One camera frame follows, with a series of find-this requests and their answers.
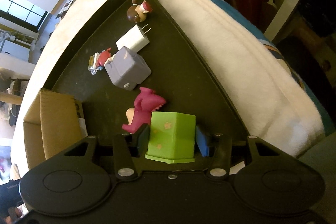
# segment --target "silver bolt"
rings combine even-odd
[[[169,179],[177,179],[177,175],[175,175],[175,174],[170,174],[170,175],[168,175],[168,178],[169,178]]]
[[[122,177],[129,177],[134,174],[134,170],[131,168],[121,168],[118,170],[118,175]]]
[[[210,170],[210,175],[213,177],[222,177],[226,175],[226,171],[222,168],[214,168]]]

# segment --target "red toy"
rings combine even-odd
[[[99,57],[98,57],[98,60],[97,60],[97,67],[98,66],[104,66],[106,60],[108,60],[110,57],[111,57],[111,54],[110,54],[110,50],[111,48],[108,48],[106,51],[103,51]]]
[[[151,124],[152,112],[162,107],[166,100],[155,94],[155,90],[140,87],[140,94],[134,101],[134,108],[126,112],[128,124],[123,124],[123,130],[134,134],[143,123]]]

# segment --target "window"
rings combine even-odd
[[[0,0],[0,10],[35,26],[37,29],[48,14],[27,0]]]

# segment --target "black tray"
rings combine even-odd
[[[160,111],[196,115],[197,123],[208,132],[245,140],[248,131],[241,118],[193,44],[157,0],[147,1],[153,12],[139,25],[148,23],[150,43],[138,53],[152,74],[141,86],[167,100]],[[128,123],[126,110],[133,107],[140,85],[133,91],[122,90],[111,83],[105,69],[91,75],[88,61],[108,47],[112,54],[118,51],[115,42],[134,26],[126,17],[131,5],[131,0],[106,1],[65,49],[44,85],[82,101],[88,134],[98,136],[101,145],[111,145],[112,135],[123,132],[122,124]]]

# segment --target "white blanket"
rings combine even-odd
[[[28,171],[23,117],[53,66],[85,22],[107,0],[77,0],[53,32],[31,76],[19,113],[12,162]],[[158,0],[204,57],[251,135],[296,156],[323,135],[313,102],[271,53],[210,0]]]

